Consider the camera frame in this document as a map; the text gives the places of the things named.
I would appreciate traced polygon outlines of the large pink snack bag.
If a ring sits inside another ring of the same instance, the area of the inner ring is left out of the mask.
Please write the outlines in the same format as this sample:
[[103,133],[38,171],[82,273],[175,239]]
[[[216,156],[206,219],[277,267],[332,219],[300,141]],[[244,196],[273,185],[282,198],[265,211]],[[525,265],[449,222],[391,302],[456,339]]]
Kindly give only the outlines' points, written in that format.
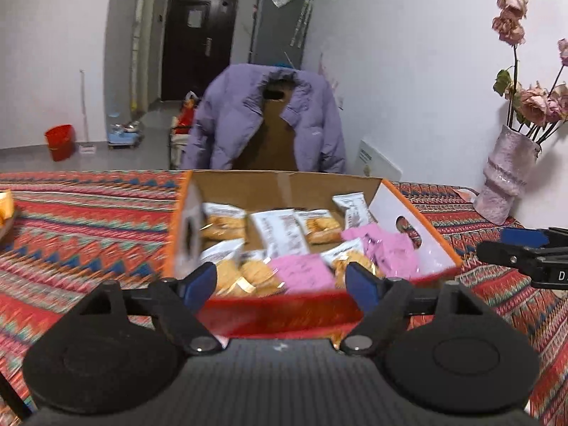
[[288,294],[335,289],[335,276],[318,254],[282,256],[271,259],[268,266]]

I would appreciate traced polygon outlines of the small grey white packet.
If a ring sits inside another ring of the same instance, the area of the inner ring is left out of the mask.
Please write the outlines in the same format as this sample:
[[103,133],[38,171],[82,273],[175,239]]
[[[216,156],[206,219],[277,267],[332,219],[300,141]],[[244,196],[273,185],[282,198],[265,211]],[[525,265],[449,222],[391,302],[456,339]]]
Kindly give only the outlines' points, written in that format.
[[338,194],[332,197],[332,202],[345,216],[345,228],[357,228],[373,224],[373,218],[362,192]]

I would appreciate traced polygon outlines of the white packet box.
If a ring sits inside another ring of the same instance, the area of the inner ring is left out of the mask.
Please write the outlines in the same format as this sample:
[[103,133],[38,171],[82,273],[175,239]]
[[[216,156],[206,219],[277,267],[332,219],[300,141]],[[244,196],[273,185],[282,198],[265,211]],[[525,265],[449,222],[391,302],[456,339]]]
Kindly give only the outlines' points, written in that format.
[[293,209],[252,213],[250,218],[269,258],[310,253],[302,230],[296,223]]

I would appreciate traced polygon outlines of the small pink packet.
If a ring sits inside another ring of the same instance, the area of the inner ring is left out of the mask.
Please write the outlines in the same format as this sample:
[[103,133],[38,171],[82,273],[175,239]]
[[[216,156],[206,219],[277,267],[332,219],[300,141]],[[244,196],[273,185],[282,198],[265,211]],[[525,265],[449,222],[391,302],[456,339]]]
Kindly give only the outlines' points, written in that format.
[[420,275],[414,243],[403,233],[390,233],[376,223],[342,231],[342,240],[361,240],[364,254],[386,277],[406,280]]

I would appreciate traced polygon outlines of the white cookie snack bag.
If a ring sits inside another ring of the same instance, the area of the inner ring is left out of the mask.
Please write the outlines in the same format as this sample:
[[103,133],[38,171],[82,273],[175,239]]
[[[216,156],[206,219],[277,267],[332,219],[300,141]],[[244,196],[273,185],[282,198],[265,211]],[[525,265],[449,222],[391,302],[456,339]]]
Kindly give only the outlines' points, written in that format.
[[321,258],[333,271],[336,289],[346,288],[346,268],[350,263],[358,263],[377,278],[385,277],[378,266],[365,255],[364,245],[360,239],[345,241],[322,252]]

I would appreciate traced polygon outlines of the pink textured vase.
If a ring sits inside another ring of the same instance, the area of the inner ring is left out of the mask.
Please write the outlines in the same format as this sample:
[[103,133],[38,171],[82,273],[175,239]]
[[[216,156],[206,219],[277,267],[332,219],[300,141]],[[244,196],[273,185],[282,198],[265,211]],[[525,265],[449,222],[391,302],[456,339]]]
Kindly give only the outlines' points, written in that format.
[[485,177],[474,209],[489,222],[503,225],[515,200],[524,192],[541,146],[503,125],[483,169]]

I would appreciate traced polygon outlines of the red cardboard fruit box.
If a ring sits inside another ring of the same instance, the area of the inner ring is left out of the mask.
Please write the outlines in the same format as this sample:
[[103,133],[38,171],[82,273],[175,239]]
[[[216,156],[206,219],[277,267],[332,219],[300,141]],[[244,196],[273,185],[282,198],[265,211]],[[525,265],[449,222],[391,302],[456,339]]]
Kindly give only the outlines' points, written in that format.
[[327,338],[361,319],[346,268],[435,288],[460,267],[453,247],[385,179],[190,170],[165,244],[165,277],[219,270],[198,319],[229,338]]

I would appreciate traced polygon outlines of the dried pink roses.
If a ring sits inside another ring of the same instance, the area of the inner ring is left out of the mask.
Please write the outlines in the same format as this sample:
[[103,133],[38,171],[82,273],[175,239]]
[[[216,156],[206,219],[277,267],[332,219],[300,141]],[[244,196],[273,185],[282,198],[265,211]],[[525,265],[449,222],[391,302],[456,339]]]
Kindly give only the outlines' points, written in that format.
[[506,102],[506,127],[543,144],[567,122],[567,0],[496,0],[491,28],[512,51],[493,91]]

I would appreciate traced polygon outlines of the colourful patterned tablecloth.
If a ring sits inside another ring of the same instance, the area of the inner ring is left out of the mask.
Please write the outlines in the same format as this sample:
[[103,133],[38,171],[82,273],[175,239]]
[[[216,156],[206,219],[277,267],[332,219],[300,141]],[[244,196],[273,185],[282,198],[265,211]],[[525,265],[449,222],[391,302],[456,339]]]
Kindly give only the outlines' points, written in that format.
[[[1,372],[18,396],[31,396],[21,364],[28,348],[104,279],[139,288],[164,271],[168,229],[181,171],[8,172],[3,190],[18,215],[1,243]],[[499,226],[473,207],[466,187],[397,183],[397,190],[453,247],[456,278],[539,353],[530,413],[545,425],[567,421],[567,298],[535,289],[518,271],[479,261],[476,247]]]

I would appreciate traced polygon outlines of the white leaning board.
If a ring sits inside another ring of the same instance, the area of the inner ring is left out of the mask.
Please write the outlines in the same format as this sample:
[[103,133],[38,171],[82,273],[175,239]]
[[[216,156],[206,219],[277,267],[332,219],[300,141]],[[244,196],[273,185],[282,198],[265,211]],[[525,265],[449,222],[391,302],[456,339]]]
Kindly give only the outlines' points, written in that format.
[[363,138],[360,141],[354,164],[357,175],[400,181],[403,171]]

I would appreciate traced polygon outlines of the blue pet feeder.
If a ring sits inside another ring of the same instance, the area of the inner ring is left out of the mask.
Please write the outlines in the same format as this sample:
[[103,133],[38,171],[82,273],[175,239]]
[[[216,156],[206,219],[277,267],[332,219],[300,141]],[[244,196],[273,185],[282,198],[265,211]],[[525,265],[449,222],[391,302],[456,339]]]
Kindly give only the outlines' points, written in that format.
[[143,138],[142,120],[135,116],[130,121],[119,123],[118,114],[108,117],[107,144],[108,148],[135,148]]

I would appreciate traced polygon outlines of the white mop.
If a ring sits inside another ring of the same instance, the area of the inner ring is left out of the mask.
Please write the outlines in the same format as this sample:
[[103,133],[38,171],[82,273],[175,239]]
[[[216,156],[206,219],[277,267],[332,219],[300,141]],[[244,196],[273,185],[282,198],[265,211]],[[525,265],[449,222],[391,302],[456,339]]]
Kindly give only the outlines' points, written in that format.
[[81,156],[93,156],[96,154],[96,146],[89,138],[88,130],[88,114],[86,107],[86,91],[85,91],[85,71],[79,70],[80,73],[80,94],[81,94],[81,111],[83,116],[84,141],[79,144],[79,153]]

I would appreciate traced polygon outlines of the brown wooden chair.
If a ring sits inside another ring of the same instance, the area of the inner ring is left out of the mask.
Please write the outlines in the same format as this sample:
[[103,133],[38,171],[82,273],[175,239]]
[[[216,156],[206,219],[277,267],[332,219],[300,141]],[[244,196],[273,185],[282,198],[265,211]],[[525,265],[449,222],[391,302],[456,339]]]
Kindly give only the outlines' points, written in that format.
[[297,171],[295,131],[281,117],[294,89],[295,84],[285,80],[266,86],[262,102],[263,121],[241,155],[233,161],[233,169]]

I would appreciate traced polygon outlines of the plate of orange peels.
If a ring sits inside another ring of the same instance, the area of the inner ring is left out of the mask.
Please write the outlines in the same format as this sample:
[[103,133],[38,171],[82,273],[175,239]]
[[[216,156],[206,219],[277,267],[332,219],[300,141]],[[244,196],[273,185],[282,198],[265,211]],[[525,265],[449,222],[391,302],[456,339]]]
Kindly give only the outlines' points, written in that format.
[[0,193],[0,240],[3,241],[11,233],[15,225],[16,205],[10,190]]

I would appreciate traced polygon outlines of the red plastic bucket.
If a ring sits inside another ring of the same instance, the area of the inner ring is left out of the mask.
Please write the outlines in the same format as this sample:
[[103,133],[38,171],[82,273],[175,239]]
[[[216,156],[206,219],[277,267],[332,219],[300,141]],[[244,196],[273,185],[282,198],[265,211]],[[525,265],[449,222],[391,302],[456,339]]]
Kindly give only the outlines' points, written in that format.
[[75,131],[71,124],[58,125],[44,134],[50,156],[54,162],[61,162],[75,151]]

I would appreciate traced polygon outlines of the purple puffer jacket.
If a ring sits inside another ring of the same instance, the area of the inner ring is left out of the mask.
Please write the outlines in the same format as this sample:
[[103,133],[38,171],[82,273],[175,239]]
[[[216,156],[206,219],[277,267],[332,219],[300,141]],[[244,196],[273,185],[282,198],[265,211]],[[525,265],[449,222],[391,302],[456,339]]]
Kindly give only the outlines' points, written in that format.
[[314,72],[251,64],[229,65],[208,85],[196,109],[180,167],[231,169],[265,123],[264,92],[275,82],[293,86],[279,118],[292,129],[296,168],[344,173],[345,141],[329,82]]

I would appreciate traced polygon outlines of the dark entrance door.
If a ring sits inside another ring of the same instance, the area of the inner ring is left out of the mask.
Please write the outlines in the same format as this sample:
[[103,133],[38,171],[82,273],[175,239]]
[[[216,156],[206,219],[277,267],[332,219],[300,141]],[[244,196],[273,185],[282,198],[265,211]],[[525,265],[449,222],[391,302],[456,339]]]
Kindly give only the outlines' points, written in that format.
[[161,99],[203,95],[230,64],[238,0],[169,0],[165,15]]

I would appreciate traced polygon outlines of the grey refrigerator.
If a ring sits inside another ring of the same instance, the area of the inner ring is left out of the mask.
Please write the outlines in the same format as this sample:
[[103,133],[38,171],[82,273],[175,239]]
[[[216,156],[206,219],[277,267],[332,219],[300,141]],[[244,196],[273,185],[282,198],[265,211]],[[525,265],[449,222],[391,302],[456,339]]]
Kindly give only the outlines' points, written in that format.
[[301,68],[313,0],[257,0],[247,61]]

